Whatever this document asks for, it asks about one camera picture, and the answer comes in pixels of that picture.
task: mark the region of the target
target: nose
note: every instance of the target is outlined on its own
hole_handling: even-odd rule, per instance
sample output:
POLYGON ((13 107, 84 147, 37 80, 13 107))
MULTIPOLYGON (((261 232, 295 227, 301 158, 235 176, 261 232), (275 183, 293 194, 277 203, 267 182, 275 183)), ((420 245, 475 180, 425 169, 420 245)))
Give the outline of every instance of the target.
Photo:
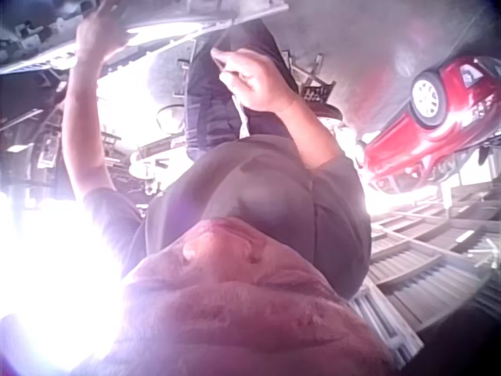
POLYGON ((251 282, 261 262, 262 241, 228 226, 207 226, 188 239, 183 256, 207 281, 251 282))

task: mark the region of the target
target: hand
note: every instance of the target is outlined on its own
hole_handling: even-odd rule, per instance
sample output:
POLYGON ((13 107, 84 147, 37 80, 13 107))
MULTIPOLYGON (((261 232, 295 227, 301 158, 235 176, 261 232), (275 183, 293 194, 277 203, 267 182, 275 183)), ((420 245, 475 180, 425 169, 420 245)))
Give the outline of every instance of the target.
POLYGON ((103 63, 127 45, 127 32, 118 23, 126 5, 127 0, 104 0, 81 23, 77 29, 79 60, 103 63))
POLYGON ((278 114, 299 98, 268 57, 249 49, 211 54, 225 66, 219 78, 245 107, 278 114))

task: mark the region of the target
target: rim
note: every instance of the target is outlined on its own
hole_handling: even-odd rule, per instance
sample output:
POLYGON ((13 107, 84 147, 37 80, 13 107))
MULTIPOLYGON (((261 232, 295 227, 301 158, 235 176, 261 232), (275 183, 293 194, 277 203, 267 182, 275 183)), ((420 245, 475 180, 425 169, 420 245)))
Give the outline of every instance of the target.
POLYGON ((419 80, 413 88, 413 102, 416 109, 426 118, 438 113, 439 101, 437 89, 427 80, 419 80))

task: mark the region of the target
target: dark pants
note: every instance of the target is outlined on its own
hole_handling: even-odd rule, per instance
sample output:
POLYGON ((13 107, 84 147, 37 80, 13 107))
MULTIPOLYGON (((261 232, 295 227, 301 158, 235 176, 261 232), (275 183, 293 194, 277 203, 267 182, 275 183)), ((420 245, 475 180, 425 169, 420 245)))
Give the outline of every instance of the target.
MULTIPOLYGON (((187 153, 192 160, 198 159, 208 150, 240 136, 242 121, 232 101, 232 93, 219 81, 220 71, 211 58, 211 49, 222 33, 213 33, 205 46, 196 55, 190 69, 186 98, 186 141, 187 153)), ((232 27, 217 46, 222 51, 252 49, 266 55, 276 64, 287 84, 298 91, 275 39, 261 20, 255 20, 232 27)), ((275 135, 290 137, 285 125, 278 117, 268 112, 245 109, 251 135, 275 135)))

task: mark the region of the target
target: tire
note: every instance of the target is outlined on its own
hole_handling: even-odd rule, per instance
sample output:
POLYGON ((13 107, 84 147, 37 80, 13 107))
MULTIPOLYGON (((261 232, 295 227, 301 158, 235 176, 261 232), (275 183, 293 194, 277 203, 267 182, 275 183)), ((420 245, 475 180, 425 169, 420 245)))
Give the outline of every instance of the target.
POLYGON ((423 72, 413 82, 411 107, 421 126, 436 128, 447 118, 447 95, 436 73, 423 72))

